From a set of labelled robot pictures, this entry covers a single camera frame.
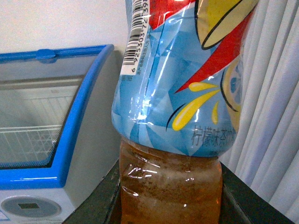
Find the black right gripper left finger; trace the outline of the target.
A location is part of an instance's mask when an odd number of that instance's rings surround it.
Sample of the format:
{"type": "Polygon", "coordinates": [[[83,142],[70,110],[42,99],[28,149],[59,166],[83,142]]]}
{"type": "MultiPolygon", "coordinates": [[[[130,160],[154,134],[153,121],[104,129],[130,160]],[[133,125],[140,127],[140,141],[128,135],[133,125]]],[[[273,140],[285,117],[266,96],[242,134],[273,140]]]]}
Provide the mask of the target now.
{"type": "Polygon", "coordinates": [[[121,222],[119,162],[65,224],[119,224],[121,222]]]}

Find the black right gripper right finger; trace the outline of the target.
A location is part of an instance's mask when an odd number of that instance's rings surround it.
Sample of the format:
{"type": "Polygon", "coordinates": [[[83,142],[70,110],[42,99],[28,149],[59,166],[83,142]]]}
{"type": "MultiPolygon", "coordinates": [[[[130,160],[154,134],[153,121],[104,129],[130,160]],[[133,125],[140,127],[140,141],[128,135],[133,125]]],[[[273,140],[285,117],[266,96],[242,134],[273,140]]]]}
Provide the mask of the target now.
{"type": "Polygon", "coordinates": [[[224,164],[221,164],[223,190],[220,224],[292,224],[259,197],[224,164]]]}

